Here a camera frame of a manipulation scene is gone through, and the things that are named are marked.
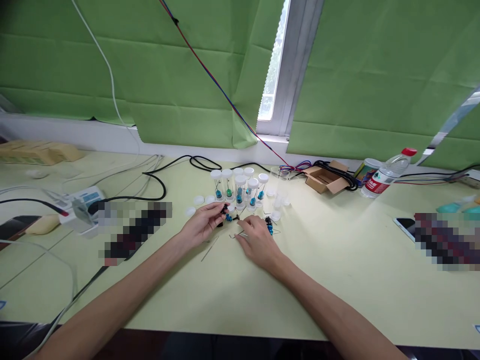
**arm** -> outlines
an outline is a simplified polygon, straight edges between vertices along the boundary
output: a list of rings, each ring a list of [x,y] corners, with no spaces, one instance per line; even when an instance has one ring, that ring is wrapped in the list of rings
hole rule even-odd
[[[240,235],[246,256],[271,273],[300,301],[313,320],[346,360],[406,360],[358,311],[318,284],[286,257],[270,235],[264,220],[249,216],[238,224],[248,235]]]
[[[199,208],[183,229],[122,280],[68,320],[36,354],[40,359],[91,359],[112,338],[165,274],[219,223],[224,203]]]

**green curtain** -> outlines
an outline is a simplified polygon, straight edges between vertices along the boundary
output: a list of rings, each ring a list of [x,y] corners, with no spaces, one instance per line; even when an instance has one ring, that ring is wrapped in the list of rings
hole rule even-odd
[[[426,158],[422,166],[461,170],[480,164],[480,106],[473,108]]]
[[[480,83],[479,38],[477,0],[325,0],[288,152],[422,153]]]
[[[158,0],[78,0],[146,143],[255,143]],[[171,0],[185,36],[255,127],[283,2]],[[3,1],[0,94],[29,115],[119,123],[107,66],[70,0]]]

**white wall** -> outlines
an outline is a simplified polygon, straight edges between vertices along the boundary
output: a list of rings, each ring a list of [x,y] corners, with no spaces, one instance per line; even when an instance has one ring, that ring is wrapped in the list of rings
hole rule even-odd
[[[127,130],[121,125],[112,125],[98,121],[69,120],[47,117],[34,117],[23,114],[0,113],[0,135],[7,140],[46,140],[74,144],[79,149],[112,153],[141,155],[161,154],[167,157],[182,155],[201,155],[213,161],[231,161],[236,163],[256,162],[259,164],[284,165],[283,162],[260,141],[246,149],[219,149],[194,146],[178,146],[144,143],[140,140],[136,128]],[[273,150],[292,166],[304,160],[330,161],[332,158],[287,154],[286,137],[261,135]],[[360,160],[338,159],[355,171]],[[428,167],[414,167],[410,173],[425,172]]]

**phone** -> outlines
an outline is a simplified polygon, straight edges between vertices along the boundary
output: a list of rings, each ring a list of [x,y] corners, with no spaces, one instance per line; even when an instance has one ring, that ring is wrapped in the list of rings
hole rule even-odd
[[[24,234],[24,231],[38,219],[40,219],[40,216],[36,215],[21,215],[11,218],[0,225],[0,240],[17,240]],[[0,250],[7,245],[8,244],[1,243]]]
[[[408,217],[396,217],[393,222],[412,240],[415,242],[415,220]]]

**light green desk surface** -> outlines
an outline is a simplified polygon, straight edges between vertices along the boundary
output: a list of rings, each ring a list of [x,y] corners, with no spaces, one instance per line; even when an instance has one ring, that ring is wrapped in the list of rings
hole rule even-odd
[[[109,152],[86,152],[85,157],[75,162],[61,162],[53,166],[41,165],[22,165],[22,164],[0,164],[0,189],[5,189],[13,186],[35,186],[54,191],[58,194],[62,192],[62,182],[66,179],[62,177],[66,171],[72,169],[81,172],[79,178],[87,177],[102,173],[108,169],[116,166],[127,164],[135,160],[135,155],[115,154]],[[134,163],[129,166],[135,166],[148,159],[149,156],[139,156]],[[146,163],[139,169],[124,172],[120,175],[111,176],[102,181],[99,186],[104,191],[105,196],[115,196],[124,188],[130,185],[135,179],[141,176],[141,171],[144,171],[155,162]],[[25,172],[27,170],[40,170],[49,173],[47,177],[42,179],[32,179],[28,177]],[[98,176],[90,178],[70,181],[65,184],[64,188],[69,193],[74,193],[82,189],[90,187],[94,182],[109,175],[107,172]],[[15,198],[32,198],[44,200],[52,203],[52,199],[46,196],[42,191],[37,189],[21,189],[7,192],[0,195],[0,200],[15,199]],[[0,224],[9,219],[19,215],[47,215],[54,214],[48,207],[35,202],[9,202],[0,204]],[[51,249],[55,244],[64,239],[72,232],[71,229],[65,226],[59,226],[54,231],[46,235],[24,235],[18,241],[40,244],[47,249]],[[28,245],[9,245],[0,251],[0,288],[7,282],[11,281],[21,271],[32,264],[36,259],[42,256],[44,252],[36,246]]]
[[[232,163],[220,163],[231,167]],[[105,271],[63,317],[65,322],[101,292],[122,279],[176,234],[196,195],[213,193],[206,171],[185,161],[159,174],[173,215],[130,259]],[[135,180],[121,193],[134,194]],[[145,196],[162,189],[150,182]],[[393,185],[376,200],[359,192],[320,195],[297,177],[290,183],[274,236],[280,249],[320,284],[352,305],[397,345],[480,349],[480,273],[439,271],[394,224],[394,217],[434,212],[474,193],[460,185]],[[271,208],[271,199],[265,209]],[[245,210],[242,218],[249,213]],[[210,244],[193,251],[164,279],[126,324],[130,329],[324,340],[298,301],[267,273],[248,261],[236,240],[235,223],[221,228]],[[74,234],[52,251],[76,270],[80,289],[101,266],[98,251],[110,234],[93,240]],[[64,264],[42,256],[0,290],[6,307],[0,319],[48,323],[69,300],[70,274]]]

